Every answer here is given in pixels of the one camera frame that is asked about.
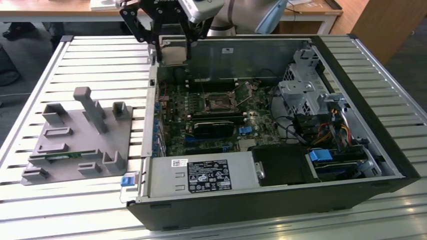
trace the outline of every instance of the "white sticker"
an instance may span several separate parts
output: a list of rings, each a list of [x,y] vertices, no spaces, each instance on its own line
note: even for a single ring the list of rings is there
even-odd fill
[[[66,156],[66,155],[63,155],[63,156],[48,156],[46,159],[47,160],[70,159],[70,156]]]
[[[187,167],[189,159],[173,159],[173,168],[174,167]]]
[[[235,52],[234,48],[223,48],[222,49],[222,54],[233,54]]]

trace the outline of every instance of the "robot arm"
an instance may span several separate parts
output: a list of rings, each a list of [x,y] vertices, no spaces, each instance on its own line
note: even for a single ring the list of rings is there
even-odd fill
[[[199,39],[241,25],[257,33],[270,34],[286,9],[287,0],[118,0],[120,15],[136,37],[157,50],[163,60],[159,34],[163,24],[181,24],[187,38],[187,59]],[[153,19],[151,30],[138,19],[142,9]]]

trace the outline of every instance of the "yellow wire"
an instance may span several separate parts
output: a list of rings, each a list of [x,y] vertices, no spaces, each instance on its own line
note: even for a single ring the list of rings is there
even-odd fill
[[[331,132],[327,133],[313,145],[317,145],[318,143],[323,142],[329,137],[331,136]]]
[[[346,126],[341,126],[341,128],[346,130],[346,133],[347,133],[346,140],[347,140],[347,142],[349,142],[350,130],[349,130],[349,128],[347,128]]]

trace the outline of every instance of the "motherboard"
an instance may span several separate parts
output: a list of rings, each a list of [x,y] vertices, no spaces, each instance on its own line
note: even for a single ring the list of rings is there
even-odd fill
[[[166,155],[246,152],[250,147],[279,143],[271,94],[273,86],[255,79],[162,84]]]

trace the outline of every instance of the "aluminum table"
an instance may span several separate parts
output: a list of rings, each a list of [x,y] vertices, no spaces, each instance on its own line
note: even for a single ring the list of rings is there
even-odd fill
[[[115,101],[134,107],[128,171],[140,169],[147,45],[132,36],[75,37],[60,43],[0,149],[0,239],[426,239],[427,115],[358,39],[322,38],[413,162],[422,176],[418,182],[349,210],[158,232],[144,229],[126,209],[119,176],[20,185],[46,121],[44,106],[62,103],[67,110],[80,109],[75,87],[91,87],[91,97],[103,107]]]

